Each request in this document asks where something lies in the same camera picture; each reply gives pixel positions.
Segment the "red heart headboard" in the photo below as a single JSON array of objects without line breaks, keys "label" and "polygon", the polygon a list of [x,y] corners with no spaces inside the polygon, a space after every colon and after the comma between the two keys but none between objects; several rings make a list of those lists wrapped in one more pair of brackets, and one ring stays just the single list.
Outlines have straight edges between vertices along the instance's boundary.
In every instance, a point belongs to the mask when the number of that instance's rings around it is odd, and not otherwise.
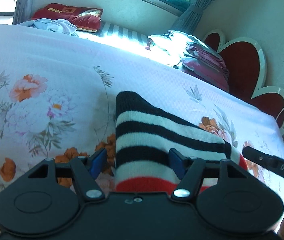
[{"label": "red heart headboard", "polygon": [[284,89],[265,86],[267,62],[258,42],[249,37],[227,41],[218,29],[205,34],[203,42],[224,59],[230,94],[273,116],[284,135]]}]

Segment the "red gold pillow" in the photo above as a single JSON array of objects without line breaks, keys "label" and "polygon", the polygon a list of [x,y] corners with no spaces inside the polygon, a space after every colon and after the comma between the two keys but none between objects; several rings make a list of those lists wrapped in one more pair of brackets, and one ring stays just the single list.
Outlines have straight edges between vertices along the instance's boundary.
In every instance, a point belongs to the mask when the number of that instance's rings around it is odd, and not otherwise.
[{"label": "red gold pillow", "polygon": [[31,19],[67,20],[80,31],[96,33],[101,27],[102,13],[103,9],[100,8],[72,7],[51,3],[37,10]]}]

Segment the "grey white striped pillow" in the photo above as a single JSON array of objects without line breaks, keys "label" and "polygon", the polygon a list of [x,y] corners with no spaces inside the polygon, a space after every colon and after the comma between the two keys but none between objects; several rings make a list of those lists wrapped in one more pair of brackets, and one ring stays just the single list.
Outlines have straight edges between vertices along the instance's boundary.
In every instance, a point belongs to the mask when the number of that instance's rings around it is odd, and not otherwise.
[{"label": "grey white striped pillow", "polygon": [[138,44],[139,46],[145,46],[149,41],[148,37],[144,34],[118,26],[110,22],[103,21],[101,22],[100,28],[95,33],[78,29],[76,31],[76,34],[80,38],[107,43],[133,42]]}]

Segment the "grey left curtain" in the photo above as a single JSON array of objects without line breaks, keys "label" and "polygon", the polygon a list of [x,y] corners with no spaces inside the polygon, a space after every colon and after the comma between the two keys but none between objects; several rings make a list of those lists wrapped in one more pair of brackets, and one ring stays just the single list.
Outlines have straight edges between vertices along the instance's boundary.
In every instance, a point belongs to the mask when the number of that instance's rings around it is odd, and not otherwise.
[{"label": "grey left curtain", "polygon": [[17,0],[12,24],[19,24],[29,20],[32,16],[33,0]]}]

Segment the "grey curtain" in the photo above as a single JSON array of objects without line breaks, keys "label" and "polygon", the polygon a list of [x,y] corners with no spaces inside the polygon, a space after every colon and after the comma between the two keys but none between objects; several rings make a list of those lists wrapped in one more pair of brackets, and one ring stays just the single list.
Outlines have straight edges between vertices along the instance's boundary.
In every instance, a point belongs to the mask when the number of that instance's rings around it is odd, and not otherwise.
[{"label": "grey curtain", "polygon": [[33,0],[17,0],[12,24],[19,24],[29,20],[32,16]]},{"label": "grey curtain", "polygon": [[189,7],[171,26],[171,30],[182,31],[183,33],[193,34],[203,11],[215,0],[191,0]]}]

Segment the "light blue crumpled cloth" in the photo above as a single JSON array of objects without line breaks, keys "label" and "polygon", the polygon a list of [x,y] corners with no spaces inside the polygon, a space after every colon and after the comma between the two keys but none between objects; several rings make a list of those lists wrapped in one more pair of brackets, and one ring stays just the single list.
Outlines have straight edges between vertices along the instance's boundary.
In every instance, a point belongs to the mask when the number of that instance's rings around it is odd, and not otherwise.
[{"label": "light blue crumpled cloth", "polygon": [[38,20],[29,20],[19,23],[20,26],[30,27],[40,30],[52,31],[54,33],[66,34],[77,37],[77,27],[68,20],[58,19],[51,20],[48,18],[40,18]]}]

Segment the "striped knit sweater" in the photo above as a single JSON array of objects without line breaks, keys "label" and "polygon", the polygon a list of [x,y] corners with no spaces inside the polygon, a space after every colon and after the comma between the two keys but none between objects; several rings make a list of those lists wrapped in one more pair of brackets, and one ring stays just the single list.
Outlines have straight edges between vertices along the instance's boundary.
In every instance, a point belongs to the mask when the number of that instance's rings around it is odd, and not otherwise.
[{"label": "striped knit sweater", "polygon": [[180,179],[169,166],[171,148],[189,158],[230,159],[247,169],[242,154],[214,126],[194,125],[135,92],[116,97],[115,135],[117,192],[173,193]]}]

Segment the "floral white bedspread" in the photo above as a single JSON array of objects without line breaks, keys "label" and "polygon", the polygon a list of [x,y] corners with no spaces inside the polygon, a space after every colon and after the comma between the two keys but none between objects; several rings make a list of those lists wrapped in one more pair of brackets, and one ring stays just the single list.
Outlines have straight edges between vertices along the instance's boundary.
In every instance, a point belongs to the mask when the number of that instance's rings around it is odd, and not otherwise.
[{"label": "floral white bedspread", "polygon": [[[0,24],[0,192],[46,158],[68,163],[102,147],[109,165],[97,182],[114,190],[122,91],[194,125],[214,126],[240,153],[251,146],[284,159],[273,117],[202,80],[106,44]],[[284,201],[284,180],[245,161]]]}]

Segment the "grey right curtain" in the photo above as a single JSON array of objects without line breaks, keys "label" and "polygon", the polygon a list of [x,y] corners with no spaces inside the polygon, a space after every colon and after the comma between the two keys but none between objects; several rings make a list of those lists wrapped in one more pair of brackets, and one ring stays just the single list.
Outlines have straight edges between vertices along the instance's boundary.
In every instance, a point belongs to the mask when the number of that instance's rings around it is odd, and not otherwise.
[{"label": "grey right curtain", "polygon": [[215,0],[191,0],[189,7],[171,26],[171,30],[182,31],[183,33],[193,34],[203,11]]}]

